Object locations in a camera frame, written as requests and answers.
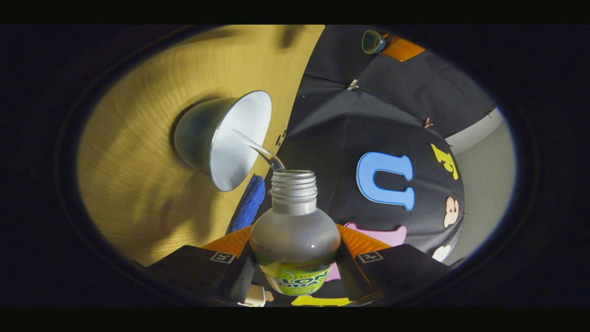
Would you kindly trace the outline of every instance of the bottle neck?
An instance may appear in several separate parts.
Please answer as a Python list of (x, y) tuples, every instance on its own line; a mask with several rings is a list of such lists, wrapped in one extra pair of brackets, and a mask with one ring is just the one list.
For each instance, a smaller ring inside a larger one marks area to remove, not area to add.
[(276, 170), (271, 178), (270, 196), (277, 213), (311, 213), (317, 203), (316, 175), (311, 171)]

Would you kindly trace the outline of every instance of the plastic bottle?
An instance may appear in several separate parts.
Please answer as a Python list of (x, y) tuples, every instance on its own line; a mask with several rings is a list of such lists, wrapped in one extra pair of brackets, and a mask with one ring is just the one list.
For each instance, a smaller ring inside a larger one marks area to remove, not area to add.
[(254, 224), (250, 245), (274, 290), (312, 294), (326, 280), (340, 232), (316, 207), (314, 172), (275, 170), (271, 185), (273, 207)]

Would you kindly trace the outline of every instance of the yellow letter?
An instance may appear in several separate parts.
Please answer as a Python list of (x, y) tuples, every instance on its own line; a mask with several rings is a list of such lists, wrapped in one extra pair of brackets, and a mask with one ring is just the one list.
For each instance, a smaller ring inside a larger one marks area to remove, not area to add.
[(434, 151), (434, 155), (437, 157), (438, 162), (443, 162), (444, 168), (453, 173), (453, 179), (457, 180), (459, 178), (459, 173), (457, 172), (457, 168), (455, 167), (455, 163), (453, 162), (453, 158), (451, 154), (445, 153), (440, 151), (434, 144), (430, 144), (432, 150)]
[(293, 305), (314, 305), (316, 307), (325, 307), (327, 305), (335, 305), (338, 307), (342, 307), (342, 306), (347, 305), (349, 303), (352, 303), (352, 301), (350, 301), (348, 299), (348, 297), (315, 298), (315, 297), (311, 297), (309, 295), (298, 296), (295, 299), (295, 301), (291, 302), (291, 304), (293, 304)]

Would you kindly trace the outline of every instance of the orange plastic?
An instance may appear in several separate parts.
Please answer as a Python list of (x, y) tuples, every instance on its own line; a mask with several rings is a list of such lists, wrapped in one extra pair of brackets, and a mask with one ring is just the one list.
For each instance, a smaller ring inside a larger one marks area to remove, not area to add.
[(240, 258), (240, 254), (242, 254), (242, 250), (244, 250), (246, 242), (248, 242), (248, 239), (250, 239), (252, 227), (254, 226), (248, 226), (233, 233), (227, 234), (220, 239), (206, 244), (203, 246), (203, 249), (233, 253), (235, 256)]
[(426, 49), (405, 39), (394, 37), (381, 53), (400, 62), (411, 59)]
[(352, 256), (352, 259), (361, 253), (378, 251), (391, 247), (390, 245), (376, 240), (368, 235), (364, 235), (359, 231), (344, 227), (339, 224), (337, 224), (337, 226), (338, 230), (340, 231), (340, 236), (348, 247), (348, 251)]

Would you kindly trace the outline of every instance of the cartoon face cutout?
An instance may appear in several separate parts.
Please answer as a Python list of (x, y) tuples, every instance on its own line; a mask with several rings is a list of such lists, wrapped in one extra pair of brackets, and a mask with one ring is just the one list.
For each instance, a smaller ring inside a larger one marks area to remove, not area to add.
[(445, 215), (443, 220), (443, 225), (445, 228), (451, 226), (455, 222), (457, 222), (457, 218), (459, 217), (459, 202), (452, 198), (447, 197), (447, 206), (445, 207)]
[(451, 252), (451, 246), (441, 246), (439, 247), (434, 254), (432, 255), (432, 258), (436, 259), (439, 262), (443, 262), (445, 258), (447, 258), (448, 254)]

